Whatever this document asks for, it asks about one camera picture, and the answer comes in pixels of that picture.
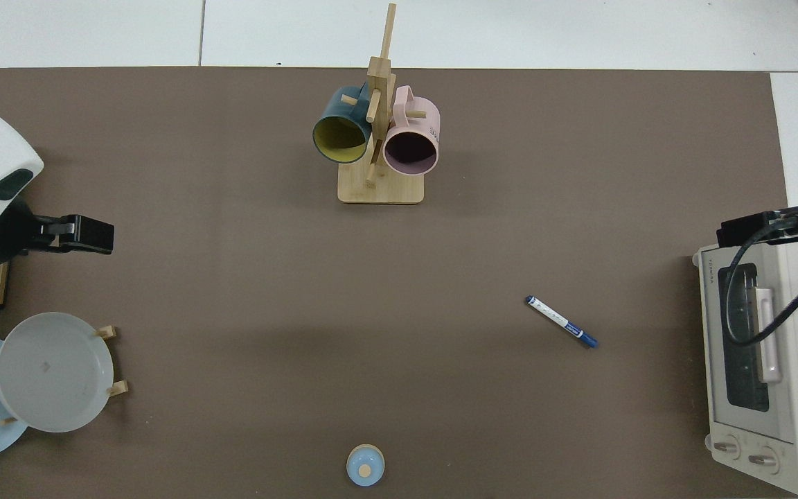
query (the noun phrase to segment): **black cable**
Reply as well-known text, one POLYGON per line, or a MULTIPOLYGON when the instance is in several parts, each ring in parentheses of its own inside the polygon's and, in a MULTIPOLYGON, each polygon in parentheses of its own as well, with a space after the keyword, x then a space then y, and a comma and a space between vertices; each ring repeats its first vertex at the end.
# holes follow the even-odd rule
POLYGON ((738 252, 735 253, 734 259, 731 260, 731 272, 728 272, 728 278, 725 287, 725 337, 729 340, 729 342, 732 344, 737 344, 739 347, 749 347, 751 344, 757 344, 760 341, 763 341, 763 339, 768 338, 770 334, 775 332, 776 329, 782 325, 782 323, 785 322, 785 320, 788 319, 788 317, 792 315, 796 309, 798 309, 798 295, 796 295, 796 297, 791 300, 786 307, 784 307, 784 310, 782 310, 781 313, 779 313, 778 316, 776 316, 772 322, 770 322, 770 324, 763 329, 762 332, 760 332, 758 335, 755 335, 753 338, 741 341, 738 340, 738 338, 735 338, 734 333, 732 333, 732 321, 729 318, 729 298, 732 295, 732 282, 734 282, 734 275, 735 272, 737 272, 738 263, 741 262, 741 259, 744 257, 744 253, 746 253, 751 246, 753 246, 758 240, 766 237, 771 231, 775 230, 777 230, 776 227, 768 225, 767 227, 763 227, 762 229, 756 231, 753 236, 750 236, 750 239, 747 239, 747 241, 741 245, 740 249, 738 249, 738 252))

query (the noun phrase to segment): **toaster oven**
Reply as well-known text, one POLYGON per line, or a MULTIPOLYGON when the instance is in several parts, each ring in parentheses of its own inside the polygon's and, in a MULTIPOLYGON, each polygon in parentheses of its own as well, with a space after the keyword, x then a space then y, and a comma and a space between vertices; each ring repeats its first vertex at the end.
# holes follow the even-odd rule
POLYGON ((721 464, 798 493, 798 309, 750 347, 732 344, 723 330, 728 313, 735 337, 751 337, 798 293, 798 243, 750 247, 728 281, 737 249, 703 247, 693 257, 707 366, 705 445, 721 464))

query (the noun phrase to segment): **mug handle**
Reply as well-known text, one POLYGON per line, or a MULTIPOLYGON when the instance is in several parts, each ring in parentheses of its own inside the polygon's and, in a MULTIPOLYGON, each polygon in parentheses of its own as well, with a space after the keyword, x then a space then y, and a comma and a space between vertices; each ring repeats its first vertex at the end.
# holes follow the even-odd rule
POLYGON ((396 126, 408 126, 408 116, 405 114, 405 108, 413 99, 414 94, 411 93, 411 86, 403 85, 396 89, 396 100, 393 101, 393 122, 396 123, 396 126))

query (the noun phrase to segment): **oven door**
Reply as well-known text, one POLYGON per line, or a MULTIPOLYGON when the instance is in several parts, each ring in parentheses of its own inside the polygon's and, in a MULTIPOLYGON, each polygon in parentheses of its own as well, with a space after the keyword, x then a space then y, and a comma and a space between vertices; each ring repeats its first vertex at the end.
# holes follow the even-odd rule
MULTIPOLYGON (((701 253, 701 297, 706 310, 707 353, 713 419, 741 430, 794 443, 790 414, 786 353, 778 348, 784 326, 759 344, 738 347, 725 331, 725 288, 729 263, 737 247, 718 247, 701 253)), ((729 323, 734 337, 751 338, 780 311, 778 247, 756 244, 741 259, 731 281, 729 323)))

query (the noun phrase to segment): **blue marker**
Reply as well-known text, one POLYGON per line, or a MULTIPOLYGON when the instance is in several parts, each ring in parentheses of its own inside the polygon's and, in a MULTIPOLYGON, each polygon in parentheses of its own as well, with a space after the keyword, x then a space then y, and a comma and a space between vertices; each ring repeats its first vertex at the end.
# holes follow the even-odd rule
POLYGON ((583 332, 583 329, 579 328, 578 326, 574 325, 571 320, 566 319, 565 317, 559 315, 556 310, 551 309, 548 306, 545 306, 544 302, 539 300, 535 297, 528 297, 525 298, 525 303, 530 304, 532 308, 541 312, 543 315, 551 318, 553 322, 556 322, 558 325, 563 326, 566 331, 570 332, 571 335, 580 341, 583 341, 590 348, 596 348, 599 345, 599 342, 596 341, 596 338, 593 338, 591 335, 588 335, 586 332, 583 332))

